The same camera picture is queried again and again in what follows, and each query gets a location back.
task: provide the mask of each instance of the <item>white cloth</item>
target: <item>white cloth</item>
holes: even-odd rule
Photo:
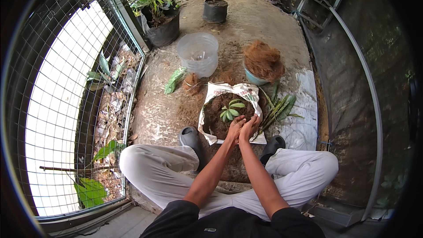
[[[189,146],[131,145],[122,151],[119,166],[126,178],[161,208],[183,199],[194,179],[180,174],[193,171],[199,161]],[[283,199],[299,208],[319,194],[338,172],[338,160],[330,152],[278,149],[266,164]],[[236,194],[213,192],[199,217],[234,206],[270,221],[253,189]]]

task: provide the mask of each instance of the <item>wire mesh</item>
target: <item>wire mesh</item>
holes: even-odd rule
[[[43,0],[8,73],[8,143],[36,216],[125,196],[118,167],[144,54],[110,0]]]

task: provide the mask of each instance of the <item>black fabric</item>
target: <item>black fabric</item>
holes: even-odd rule
[[[176,200],[167,205],[140,238],[155,237],[325,237],[320,227],[293,208],[275,212],[272,221],[261,220],[244,210],[229,207],[198,219],[200,209],[192,202]]]

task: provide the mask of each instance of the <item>plastic bag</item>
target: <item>plastic bag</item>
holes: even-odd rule
[[[260,119],[263,119],[263,112],[260,106],[258,105],[258,87],[251,84],[236,84],[233,87],[230,84],[213,84],[209,82],[208,84],[208,90],[207,90],[207,96],[206,101],[204,101],[204,104],[212,100],[212,98],[217,97],[221,94],[226,93],[234,93],[238,96],[244,98],[246,101],[251,102],[255,113],[260,117]],[[209,145],[218,143],[222,144],[225,140],[219,140],[216,136],[207,134],[203,130],[204,125],[204,107],[201,109],[200,112],[200,119],[198,120],[198,131],[202,133],[206,140],[209,142]],[[252,139],[255,137],[255,135],[250,139],[251,143],[256,143],[260,145],[267,144],[266,138],[264,137],[264,133],[261,135],[258,135],[257,138],[253,141]]]

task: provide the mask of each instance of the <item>metal pole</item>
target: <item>metal pole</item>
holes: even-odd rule
[[[348,27],[346,26],[344,21],[341,19],[341,17],[338,15],[338,13],[335,11],[335,9],[332,7],[329,7],[329,9],[332,12],[332,14],[335,16],[335,18],[339,21],[342,28],[345,30],[345,33],[347,34],[352,45],[354,46],[355,51],[357,52],[358,58],[360,59],[361,65],[363,66],[364,73],[366,74],[367,82],[369,84],[370,93],[373,100],[374,114],[376,117],[376,132],[377,132],[376,168],[374,172],[374,180],[373,180],[373,186],[370,192],[370,197],[367,202],[366,209],[364,210],[363,217],[361,218],[361,221],[363,221],[367,218],[367,215],[370,213],[370,210],[373,208],[373,204],[376,199],[377,189],[379,187],[380,173],[382,169],[382,152],[383,152],[382,118],[380,114],[379,100],[377,98],[376,87],[374,86],[373,78],[371,76],[367,62],[363,56],[363,53],[361,52],[361,49],[358,46],[356,40],[352,36],[352,33],[349,31]]]

